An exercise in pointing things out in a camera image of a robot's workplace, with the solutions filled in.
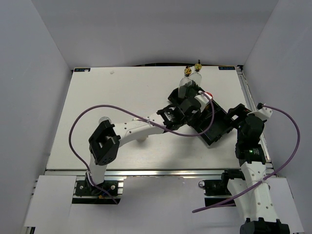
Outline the clear glass oil bottle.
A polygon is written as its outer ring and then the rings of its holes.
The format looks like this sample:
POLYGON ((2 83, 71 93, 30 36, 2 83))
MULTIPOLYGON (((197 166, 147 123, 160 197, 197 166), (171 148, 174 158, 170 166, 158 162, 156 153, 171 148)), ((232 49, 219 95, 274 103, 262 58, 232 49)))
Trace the clear glass oil bottle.
POLYGON ((186 66, 184 69, 184 77, 181 79, 178 88, 178 98, 185 98, 188 87, 192 85, 192 80, 190 79, 190 75, 192 70, 189 66, 186 66))

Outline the silver-capped white shaker bottle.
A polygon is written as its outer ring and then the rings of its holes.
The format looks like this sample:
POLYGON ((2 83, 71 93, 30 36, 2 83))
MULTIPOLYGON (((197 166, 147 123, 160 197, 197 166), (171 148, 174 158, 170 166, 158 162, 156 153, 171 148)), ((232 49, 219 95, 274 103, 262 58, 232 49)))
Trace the silver-capped white shaker bottle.
POLYGON ((138 142, 144 142, 147 138, 148 138, 148 136, 141 137, 141 138, 137 139, 137 141, 138 142))

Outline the blue-label white shaker bottle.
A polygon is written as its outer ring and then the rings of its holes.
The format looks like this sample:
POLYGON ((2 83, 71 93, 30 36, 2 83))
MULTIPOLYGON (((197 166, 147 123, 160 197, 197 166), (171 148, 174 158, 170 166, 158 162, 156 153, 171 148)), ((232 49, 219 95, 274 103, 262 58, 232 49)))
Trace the blue-label white shaker bottle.
POLYGON ((109 117, 101 117, 99 120, 98 120, 98 123, 101 124, 102 122, 104 121, 109 121, 111 123, 111 119, 109 117))

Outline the red-capped brown sauce jar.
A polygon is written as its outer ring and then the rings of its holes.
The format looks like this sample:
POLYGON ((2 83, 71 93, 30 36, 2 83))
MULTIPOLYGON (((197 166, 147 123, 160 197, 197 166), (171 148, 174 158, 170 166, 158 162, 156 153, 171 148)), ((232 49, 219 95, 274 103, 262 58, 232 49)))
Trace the red-capped brown sauce jar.
POLYGON ((210 98, 213 98, 213 95, 209 92, 205 92, 206 95, 208 95, 210 98))

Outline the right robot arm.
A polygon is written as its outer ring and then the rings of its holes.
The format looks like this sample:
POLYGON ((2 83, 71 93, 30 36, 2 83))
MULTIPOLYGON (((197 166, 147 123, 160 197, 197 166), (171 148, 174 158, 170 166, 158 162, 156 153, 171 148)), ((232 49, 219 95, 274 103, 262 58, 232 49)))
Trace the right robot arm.
POLYGON ((270 195, 270 188, 264 179, 266 159, 260 137, 270 111, 252 112, 243 104, 231 108, 226 117, 237 118, 233 127, 237 130, 235 155, 240 171, 230 173, 221 180, 220 188, 225 194, 235 197, 234 202, 244 219, 240 227, 242 234, 288 234, 288 224, 280 221, 270 195))

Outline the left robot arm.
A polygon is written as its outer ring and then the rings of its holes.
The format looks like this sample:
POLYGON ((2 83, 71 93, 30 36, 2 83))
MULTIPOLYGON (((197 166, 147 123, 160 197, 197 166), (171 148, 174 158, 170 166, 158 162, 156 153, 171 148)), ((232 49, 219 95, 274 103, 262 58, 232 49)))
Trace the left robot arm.
POLYGON ((135 115, 112 105, 102 107, 120 110, 131 115, 133 120, 125 123, 102 120, 88 139, 91 160, 87 167, 86 189, 94 195, 102 191, 107 165, 116 159, 120 147, 131 141, 166 132, 185 137, 186 134, 178 133, 176 130, 187 124, 188 120, 200 115, 203 110, 200 101, 195 98, 184 100, 181 107, 168 105, 147 117, 135 115))

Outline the black condiment tray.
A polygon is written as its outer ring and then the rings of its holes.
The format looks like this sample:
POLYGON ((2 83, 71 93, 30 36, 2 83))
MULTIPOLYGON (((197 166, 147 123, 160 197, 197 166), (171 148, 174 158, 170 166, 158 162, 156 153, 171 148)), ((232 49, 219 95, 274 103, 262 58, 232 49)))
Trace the black condiment tray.
MULTIPOLYGON (((178 98, 178 89, 176 88, 168 96, 168 101, 171 104, 180 104, 183 100, 195 98, 199 94, 205 94, 202 88, 189 87, 185 98, 178 98)), ((209 100, 209 104, 203 112, 200 111, 200 116, 187 125, 192 127, 210 146, 233 129, 231 120, 226 119, 226 114, 226 111, 212 99, 209 100)))

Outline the black logo sticker right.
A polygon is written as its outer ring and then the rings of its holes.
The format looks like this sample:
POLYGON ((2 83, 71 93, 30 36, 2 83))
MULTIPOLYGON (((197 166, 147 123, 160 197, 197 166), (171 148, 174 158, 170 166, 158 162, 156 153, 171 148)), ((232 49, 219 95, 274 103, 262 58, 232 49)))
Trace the black logo sticker right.
POLYGON ((236 70, 234 66, 218 66, 219 70, 228 71, 228 70, 236 70))

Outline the black logo sticker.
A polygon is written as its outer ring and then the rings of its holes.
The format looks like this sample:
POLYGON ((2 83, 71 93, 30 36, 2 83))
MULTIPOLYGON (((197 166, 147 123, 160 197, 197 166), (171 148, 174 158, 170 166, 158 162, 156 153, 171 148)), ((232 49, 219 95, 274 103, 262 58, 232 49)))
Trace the black logo sticker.
POLYGON ((234 66, 218 66, 219 70, 228 71, 228 70, 236 70, 234 66))
POLYGON ((75 68, 74 72, 90 72, 91 68, 75 68))

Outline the black logo sticker left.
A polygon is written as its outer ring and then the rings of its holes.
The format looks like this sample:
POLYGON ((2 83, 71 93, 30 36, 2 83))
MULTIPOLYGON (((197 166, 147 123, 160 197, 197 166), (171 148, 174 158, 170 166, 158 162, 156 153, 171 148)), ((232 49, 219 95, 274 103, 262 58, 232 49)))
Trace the black logo sticker left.
POLYGON ((91 68, 75 68, 74 72, 90 72, 91 68))

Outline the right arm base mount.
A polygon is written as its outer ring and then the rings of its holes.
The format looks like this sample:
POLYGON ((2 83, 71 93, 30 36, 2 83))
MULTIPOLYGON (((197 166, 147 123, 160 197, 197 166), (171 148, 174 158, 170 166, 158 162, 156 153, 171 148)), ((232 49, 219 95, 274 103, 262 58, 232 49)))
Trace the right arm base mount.
POLYGON ((229 198, 231 193, 227 185, 230 179, 235 178, 245 180, 241 170, 227 169, 221 174, 221 179, 200 181, 198 186, 205 191, 205 206, 208 207, 229 198))

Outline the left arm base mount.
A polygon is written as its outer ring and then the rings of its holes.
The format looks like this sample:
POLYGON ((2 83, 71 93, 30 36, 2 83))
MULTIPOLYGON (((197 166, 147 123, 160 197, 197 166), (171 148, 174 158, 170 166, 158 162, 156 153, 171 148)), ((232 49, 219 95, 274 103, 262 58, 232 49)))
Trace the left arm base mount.
POLYGON ((108 176, 102 183, 94 186, 85 175, 77 176, 72 204, 117 205, 121 200, 125 178, 108 176))

